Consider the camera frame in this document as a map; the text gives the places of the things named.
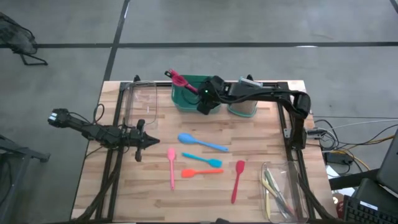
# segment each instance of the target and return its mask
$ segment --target keyboard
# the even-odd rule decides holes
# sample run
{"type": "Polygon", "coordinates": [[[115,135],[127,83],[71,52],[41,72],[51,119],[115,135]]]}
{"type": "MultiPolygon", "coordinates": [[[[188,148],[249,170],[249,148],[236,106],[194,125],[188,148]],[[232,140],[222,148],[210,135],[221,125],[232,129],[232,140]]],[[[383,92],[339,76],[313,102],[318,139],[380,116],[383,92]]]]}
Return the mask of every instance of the keyboard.
{"type": "Polygon", "coordinates": [[[398,224],[398,214],[388,212],[385,209],[370,205],[347,195],[344,196],[343,208],[344,220],[348,222],[364,224],[398,224]]]}

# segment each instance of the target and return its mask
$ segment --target computer monitor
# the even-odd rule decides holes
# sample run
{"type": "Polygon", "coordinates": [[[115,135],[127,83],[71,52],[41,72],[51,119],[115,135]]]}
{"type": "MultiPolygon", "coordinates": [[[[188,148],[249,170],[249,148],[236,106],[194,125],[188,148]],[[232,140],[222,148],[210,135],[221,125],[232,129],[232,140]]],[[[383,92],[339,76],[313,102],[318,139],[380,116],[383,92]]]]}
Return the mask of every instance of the computer monitor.
{"type": "Polygon", "coordinates": [[[376,178],[382,185],[398,194],[398,129],[376,178]]]}

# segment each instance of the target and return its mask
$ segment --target clear plastic container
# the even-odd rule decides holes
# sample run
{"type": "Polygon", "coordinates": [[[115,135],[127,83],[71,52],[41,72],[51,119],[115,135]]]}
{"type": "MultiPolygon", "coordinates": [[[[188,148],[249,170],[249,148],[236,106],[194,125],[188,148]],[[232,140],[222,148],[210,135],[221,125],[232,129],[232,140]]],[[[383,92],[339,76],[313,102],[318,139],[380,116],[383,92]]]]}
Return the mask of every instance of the clear plastic container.
{"type": "Polygon", "coordinates": [[[261,166],[261,207],[264,217],[272,223],[306,223],[308,220],[304,193],[294,169],[298,170],[293,162],[265,162],[261,166]]]}
{"type": "Polygon", "coordinates": [[[144,129],[157,128],[156,82],[139,81],[126,85],[124,114],[122,121],[128,126],[137,126],[139,119],[145,120],[144,129]]]}

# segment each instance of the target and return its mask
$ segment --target pink spatula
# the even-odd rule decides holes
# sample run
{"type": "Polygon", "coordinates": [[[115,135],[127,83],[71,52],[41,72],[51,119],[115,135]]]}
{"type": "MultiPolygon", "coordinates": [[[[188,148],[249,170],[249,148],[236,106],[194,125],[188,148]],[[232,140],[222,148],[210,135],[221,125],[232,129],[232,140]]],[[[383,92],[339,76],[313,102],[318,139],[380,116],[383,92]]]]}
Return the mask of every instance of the pink spatula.
{"type": "Polygon", "coordinates": [[[170,185],[172,187],[172,190],[174,190],[174,159],[175,159],[175,151],[174,148],[169,148],[167,151],[167,158],[169,158],[170,161],[170,185]]]}
{"type": "Polygon", "coordinates": [[[198,94],[198,90],[191,86],[191,84],[189,84],[189,82],[187,82],[186,79],[178,74],[178,72],[175,70],[169,69],[164,74],[172,79],[174,85],[184,87],[195,95],[198,94]]]}

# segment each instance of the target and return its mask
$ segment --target blue spatula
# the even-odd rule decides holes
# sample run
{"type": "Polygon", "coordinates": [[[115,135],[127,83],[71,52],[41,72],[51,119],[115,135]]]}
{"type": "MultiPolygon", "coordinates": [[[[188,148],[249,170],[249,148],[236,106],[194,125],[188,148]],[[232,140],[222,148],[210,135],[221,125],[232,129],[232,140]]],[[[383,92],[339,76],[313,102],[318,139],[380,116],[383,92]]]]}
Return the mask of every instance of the blue spatula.
{"type": "Polygon", "coordinates": [[[219,145],[216,145],[216,144],[199,141],[199,140],[195,139],[192,135],[190,135],[188,133],[180,133],[178,135],[178,140],[180,140],[180,142],[185,143],[185,144],[198,143],[198,144],[202,144],[204,146],[212,147],[213,149],[218,149],[218,150],[221,150],[223,152],[228,152],[228,148],[225,147],[225,146],[219,146],[219,145]]]}

